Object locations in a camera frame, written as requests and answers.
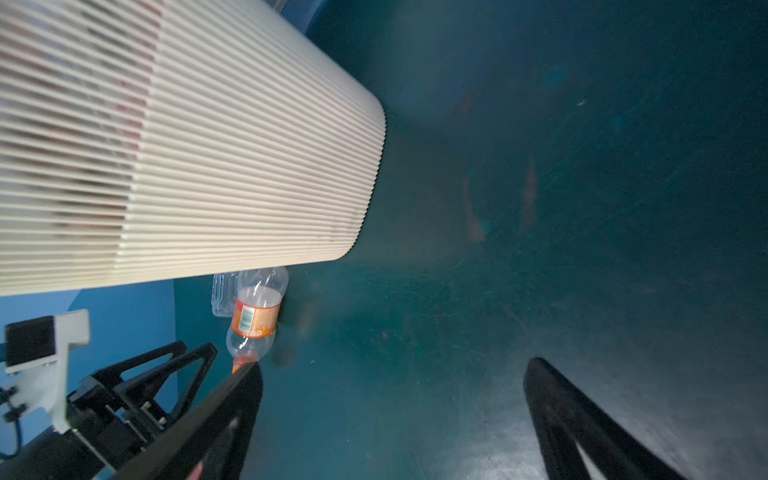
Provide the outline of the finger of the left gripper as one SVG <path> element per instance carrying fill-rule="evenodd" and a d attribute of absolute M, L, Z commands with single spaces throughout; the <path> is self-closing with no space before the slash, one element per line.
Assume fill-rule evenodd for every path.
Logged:
<path fill-rule="evenodd" d="M 159 414 L 166 420 L 179 420 L 191 408 L 202 381 L 213 365 L 218 350 L 212 343 L 206 343 L 196 349 L 188 350 L 183 341 L 175 341 L 147 353 L 105 367 L 94 372 L 91 377 L 108 392 L 115 395 L 125 410 L 140 411 L 146 403 L 152 414 Z M 144 371 L 139 375 L 124 379 L 128 370 L 143 366 L 161 357 L 170 356 L 164 363 Z M 155 401 L 155 397 L 169 378 L 191 364 L 199 362 L 195 377 L 188 385 L 184 395 L 179 397 L 170 412 L 165 411 Z"/>

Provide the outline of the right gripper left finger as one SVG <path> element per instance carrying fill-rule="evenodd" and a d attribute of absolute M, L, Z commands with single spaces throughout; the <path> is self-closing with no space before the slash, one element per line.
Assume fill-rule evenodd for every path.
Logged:
<path fill-rule="evenodd" d="M 263 394 L 257 363 L 241 366 L 129 461 L 116 479 L 238 479 Z"/>

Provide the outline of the orange cap soda bottle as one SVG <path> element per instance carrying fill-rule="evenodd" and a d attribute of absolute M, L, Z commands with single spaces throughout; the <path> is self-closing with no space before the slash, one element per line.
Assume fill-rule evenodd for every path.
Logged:
<path fill-rule="evenodd" d="M 262 360 L 272 348 L 289 272 L 283 266 L 247 270 L 239 272 L 236 280 L 234 313 L 226 336 L 232 373 Z"/>

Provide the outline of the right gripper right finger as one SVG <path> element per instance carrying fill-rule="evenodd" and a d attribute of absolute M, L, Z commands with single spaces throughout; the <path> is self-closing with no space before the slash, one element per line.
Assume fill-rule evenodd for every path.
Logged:
<path fill-rule="evenodd" d="M 607 479 L 680 479 L 547 360 L 529 360 L 524 391 L 550 479 L 588 479 L 590 458 Z"/>

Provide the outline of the clear plain plastic bottle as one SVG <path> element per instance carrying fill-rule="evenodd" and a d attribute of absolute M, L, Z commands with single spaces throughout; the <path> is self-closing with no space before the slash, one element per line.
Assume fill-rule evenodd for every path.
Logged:
<path fill-rule="evenodd" d="M 238 275 L 238 272 L 217 273 L 213 275 L 211 310 L 214 316 L 231 319 L 234 315 Z"/>

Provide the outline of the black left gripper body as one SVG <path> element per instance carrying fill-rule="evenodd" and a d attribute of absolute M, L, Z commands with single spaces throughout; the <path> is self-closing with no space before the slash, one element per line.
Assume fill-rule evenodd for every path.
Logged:
<path fill-rule="evenodd" d="M 95 479 L 114 474 L 152 442 L 141 430 L 138 411 L 115 388 L 83 384 L 67 396 L 65 433 L 48 428 L 1 463 L 3 479 Z"/>

